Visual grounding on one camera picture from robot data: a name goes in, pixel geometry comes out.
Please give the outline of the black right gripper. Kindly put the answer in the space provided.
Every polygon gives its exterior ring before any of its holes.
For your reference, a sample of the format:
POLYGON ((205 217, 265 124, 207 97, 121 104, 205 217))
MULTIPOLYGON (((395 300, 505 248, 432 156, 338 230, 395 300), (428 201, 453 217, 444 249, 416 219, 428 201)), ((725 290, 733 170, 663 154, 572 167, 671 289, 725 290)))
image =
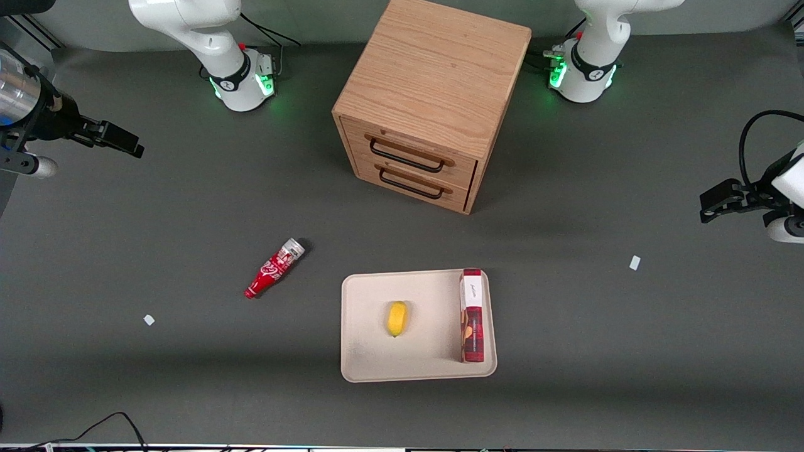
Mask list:
POLYGON ((139 137, 110 121, 95 121, 79 113, 77 103, 51 85, 28 80, 22 88, 22 137, 25 141, 88 139, 95 146, 109 147, 134 158, 142 158, 139 137))

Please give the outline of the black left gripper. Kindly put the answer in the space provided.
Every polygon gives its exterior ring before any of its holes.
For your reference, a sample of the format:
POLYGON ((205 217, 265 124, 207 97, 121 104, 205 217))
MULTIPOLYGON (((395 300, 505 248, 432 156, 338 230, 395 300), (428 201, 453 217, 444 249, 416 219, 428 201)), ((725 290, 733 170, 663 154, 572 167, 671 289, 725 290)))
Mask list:
POLYGON ((762 177, 752 182, 744 165, 744 186, 736 178, 727 178, 700 195, 700 223, 707 224, 715 218, 732 213, 748 213, 769 210, 787 213, 787 197, 776 189, 772 182, 787 165, 787 156, 770 164, 762 177))

